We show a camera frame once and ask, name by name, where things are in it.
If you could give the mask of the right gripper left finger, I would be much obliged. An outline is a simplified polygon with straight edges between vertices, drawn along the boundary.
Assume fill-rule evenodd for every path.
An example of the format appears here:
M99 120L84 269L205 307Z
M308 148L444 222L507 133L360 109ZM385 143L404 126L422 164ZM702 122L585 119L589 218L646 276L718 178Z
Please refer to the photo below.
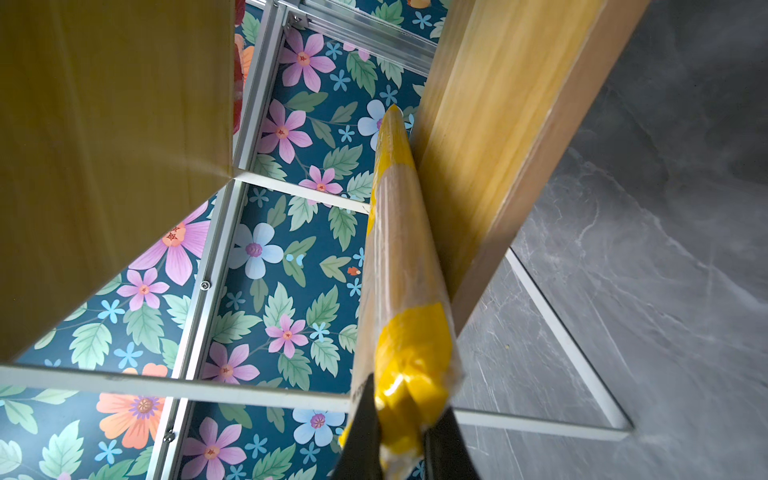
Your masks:
M381 428L375 405L374 376L366 379L332 480L382 480Z

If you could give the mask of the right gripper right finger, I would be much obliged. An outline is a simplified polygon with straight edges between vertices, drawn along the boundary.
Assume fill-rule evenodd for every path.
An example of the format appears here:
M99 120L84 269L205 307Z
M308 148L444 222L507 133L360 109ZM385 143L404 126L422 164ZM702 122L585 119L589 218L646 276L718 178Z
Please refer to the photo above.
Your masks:
M424 465L426 479L480 479L452 407L448 407L424 434Z

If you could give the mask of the yellow Pastatime spaghetti pack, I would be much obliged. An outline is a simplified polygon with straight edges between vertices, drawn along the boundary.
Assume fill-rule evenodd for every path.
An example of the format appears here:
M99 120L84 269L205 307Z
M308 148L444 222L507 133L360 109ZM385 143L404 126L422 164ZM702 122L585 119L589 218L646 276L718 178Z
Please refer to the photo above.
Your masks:
M383 479L405 479L463 379L450 300L401 110L378 134L345 445L372 374Z

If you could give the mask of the red spaghetti pack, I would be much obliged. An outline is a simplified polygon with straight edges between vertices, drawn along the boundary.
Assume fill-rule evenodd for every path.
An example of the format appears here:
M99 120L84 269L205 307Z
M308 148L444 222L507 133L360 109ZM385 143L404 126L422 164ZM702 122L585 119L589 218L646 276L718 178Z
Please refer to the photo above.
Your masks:
M246 12L246 1L235 1L235 27L242 25ZM244 75L242 67L241 52L244 46L244 39L240 34L234 36L234 88L233 88L233 133L240 130L243 105Z

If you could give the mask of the white frame wooden shelf rack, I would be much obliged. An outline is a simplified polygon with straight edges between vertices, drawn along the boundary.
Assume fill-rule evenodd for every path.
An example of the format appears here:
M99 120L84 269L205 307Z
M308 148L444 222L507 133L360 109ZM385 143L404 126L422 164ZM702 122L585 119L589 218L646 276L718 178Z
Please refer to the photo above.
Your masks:
M440 43L334 1L267 3L427 77L410 149L456 339L646 10L643 1L459 1ZM231 1L1 5L1 381L198 401L294 397L18 357L216 191L233 133Z

